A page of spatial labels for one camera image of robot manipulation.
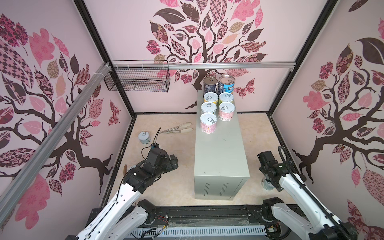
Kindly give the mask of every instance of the wire basket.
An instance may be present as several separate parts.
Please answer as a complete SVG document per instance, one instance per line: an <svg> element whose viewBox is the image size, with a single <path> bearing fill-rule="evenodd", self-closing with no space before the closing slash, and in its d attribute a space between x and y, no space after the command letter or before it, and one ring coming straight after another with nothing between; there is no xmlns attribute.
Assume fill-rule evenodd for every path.
<svg viewBox="0 0 384 240"><path fill-rule="evenodd" d="M113 66L117 78L112 77L113 72L109 72L104 78L109 91L118 91L115 81L120 81L125 91L168 92L170 75L167 60L155 60L155 63L153 60L112 62L119 64Z"/></svg>

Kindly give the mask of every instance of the butterfly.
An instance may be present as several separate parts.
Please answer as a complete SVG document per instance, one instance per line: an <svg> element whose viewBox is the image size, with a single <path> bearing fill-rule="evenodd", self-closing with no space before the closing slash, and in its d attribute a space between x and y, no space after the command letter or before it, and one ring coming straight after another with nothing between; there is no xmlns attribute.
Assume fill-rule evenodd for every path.
<svg viewBox="0 0 384 240"><path fill-rule="evenodd" d="M109 121L108 121L108 126L112 125L112 124L117 124L119 123L119 113L120 113L120 110L118 107L115 107L115 104L110 100L109 101L109 104L111 106L111 110L112 110L112 113L113 115L109 118Z"/></svg>
<svg viewBox="0 0 384 240"><path fill-rule="evenodd" d="M244 96L247 93L253 93L254 94L254 92L253 92L255 90L255 88L253 87L254 84L255 84L255 79L252 79L251 81L249 81L247 83L245 88L234 88L233 91L235 93L238 93L240 97L244 98Z"/></svg>

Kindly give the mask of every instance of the pink wall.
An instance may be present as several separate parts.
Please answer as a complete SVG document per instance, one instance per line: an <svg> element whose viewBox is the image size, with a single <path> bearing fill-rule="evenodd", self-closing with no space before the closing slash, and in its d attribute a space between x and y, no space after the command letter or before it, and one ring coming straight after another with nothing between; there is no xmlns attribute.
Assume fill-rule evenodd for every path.
<svg viewBox="0 0 384 240"><path fill-rule="evenodd" d="M198 6L207 5L204 9ZM194 62L195 57L202 53L202 58L197 62L209 62L208 56L212 53L213 62L231 58L231 61L238 61L242 56L250 56L259 54L258 59L262 61L294 61L303 43L305 42L309 32L311 31L315 21L317 20L325 0L321 1L265 1L265 0L202 0L202 1L184 1L184 0L156 0L156 1L86 1L92 18L98 28L101 38L107 47L107 50L112 60L140 60L153 59L156 56L164 55L168 60L176 57L175 61L184 63L182 58L186 58L187 62ZM214 22L216 16L211 11L211 6L227 4L226 10L219 9L219 13L224 13L218 16L217 24ZM192 9L195 14L186 14L186 8ZM166 11L177 11L182 18L173 19L172 17L162 14L156 14L161 9ZM191 38L177 39L174 34L184 34L185 26L198 27L198 22L203 22L204 18L209 16L213 24L212 31L209 29L198 32L186 32ZM165 28L167 33L167 43L169 46L162 46L157 40L152 31L151 23L160 24L165 28L165 24L169 24L172 28ZM214 39L209 40L208 35L213 33L216 35L223 22L227 22L227 31L222 39L215 41L216 51L214 48L208 50L214 43ZM259 49L250 49L246 52L240 47L239 41L242 37L242 30L245 25L251 23L251 28L245 37L241 39L250 39L244 41L241 45L248 42L258 42ZM262 30L259 37L256 39L250 38L252 32ZM157 50L153 50L149 40L159 45ZM175 47L172 46L171 40L180 44L186 49L185 57L182 52L177 53ZM202 45L206 44L206 50L203 50ZM175 55L169 55L167 48L172 50ZM235 58L235 53L239 50L239 58ZM225 70L217 70L219 73L225 73ZM248 69L249 72L229 71L236 77L235 87L239 88L237 93L234 93L236 107L238 111L267 111L273 100L276 91L279 89L281 81L287 74L287 69ZM171 73L171 82L168 93L156 92L128 92L127 95L136 112L195 112L196 108L188 108L196 101L196 90L200 88L202 79L208 71L199 70L199 76L193 78L194 70L180 75L190 75L190 81L176 81Z"/></svg>
<svg viewBox="0 0 384 240"><path fill-rule="evenodd" d="M316 196L361 239L383 239L384 2L354 2L340 2L273 117Z"/></svg>
<svg viewBox="0 0 384 240"><path fill-rule="evenodd" d="M8 1L0 14L3 193L103 61L70 0ZM102 82L2 225L1 239L64 239L82 230L129 121L119 94Z"/></svg>

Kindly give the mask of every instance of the can on table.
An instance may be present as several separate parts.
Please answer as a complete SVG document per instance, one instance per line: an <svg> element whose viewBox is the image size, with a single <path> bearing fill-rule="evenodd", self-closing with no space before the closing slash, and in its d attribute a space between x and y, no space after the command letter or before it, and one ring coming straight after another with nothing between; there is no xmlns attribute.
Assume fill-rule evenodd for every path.
<svg viewBox="0 0 384 240"><path fill-rule="evenodd" d="M220 105L222 102L233 103L233 95L231 93L220 93L218 96L218 104Z"/></svg>
<svg viewBox="0 0 384 240"><path fill-rule="evenodd" d="M205 93L204 94L204 102L211 102L217 104L218 95L216 93Z"/></svg>
<svg viewBox="0 0 384 240"><path fill-rule="evenodd" d="M215 114L216 108L217 108L216 104L214 104L212 102L205 102L205 103L201 104L201 114L204 114L204 113Z"/></svg>
<svg viewBox="0 0 384 240"><path fill-rule="evenodd" d="M235 105L230 102L222 102L218 106L218 117L220 120L228 122L232 119L235 112Z"/></svg>
<svg viewBox="0 0 384 240"><path fill-rule="evenodd" d="M204 133L213 133L216 129L217 117L213 113L203 113L200 116L200 128Z"/></svg>
<svg viewBox="0 0 384 240"><path fill-rule="evenodd" d="M218 78L217 94L232 93L235 85L235 78L229 75L221 75Z"/></svg>
<svg viewBox="0 0 384 240"><path fill-rule="evenodd" d="M205 93L215 93L216 92L216 84L217 84L217 79L215 77L209 76L204 78L204 94Z"/></svg>
<svg viewBox="0 0 384 240"><path fill-rule="evenodd" d="M151 141L151 138L149 136L149 132L141 132L139 133L139 140L141 144L148 144Z"/></svg>

